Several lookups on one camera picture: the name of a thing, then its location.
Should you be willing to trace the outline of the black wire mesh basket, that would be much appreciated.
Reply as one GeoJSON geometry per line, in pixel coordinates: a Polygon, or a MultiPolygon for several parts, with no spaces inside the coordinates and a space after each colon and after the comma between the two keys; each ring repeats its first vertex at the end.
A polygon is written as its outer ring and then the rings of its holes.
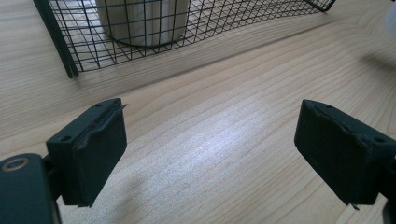
{"type": "Polygon", "coordinates": [[[187,26],[177,41],[154,47],[122,43],[106,34],[95,0],[33,0],[67,75],[177,49],[235,28],[330,10],[336,0],[190,0],[187,26]]]}

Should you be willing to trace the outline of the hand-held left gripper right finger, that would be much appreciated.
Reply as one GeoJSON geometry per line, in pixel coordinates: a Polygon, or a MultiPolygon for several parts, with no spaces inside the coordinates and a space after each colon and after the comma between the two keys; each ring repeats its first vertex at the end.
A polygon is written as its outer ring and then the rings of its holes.
{"type": "Polygon", "coordinates": [[[320,102],[301,104],[294,144],[337,197],[372,205],[396,203],[396,140],[320,102]]]}

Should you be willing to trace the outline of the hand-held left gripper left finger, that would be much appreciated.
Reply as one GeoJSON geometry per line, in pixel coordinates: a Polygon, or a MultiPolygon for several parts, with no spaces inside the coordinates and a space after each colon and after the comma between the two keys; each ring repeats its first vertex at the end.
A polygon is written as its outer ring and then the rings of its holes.
{"type": "Polygon", "coordinates": [[[97,103],[47,142],[51,165],[61,171],[66,205],[91,206],[127,147],[120,98],[97,103]]]}

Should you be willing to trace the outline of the stainless steel tumbler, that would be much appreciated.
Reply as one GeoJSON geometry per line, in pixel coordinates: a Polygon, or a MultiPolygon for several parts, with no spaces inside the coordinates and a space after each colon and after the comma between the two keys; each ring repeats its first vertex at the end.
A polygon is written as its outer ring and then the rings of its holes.
{"type": "Polygon", "coordinates": [[[185,33],[190,0],[95,0],[102,28],[132,46],[154,47],[185,33]]]}

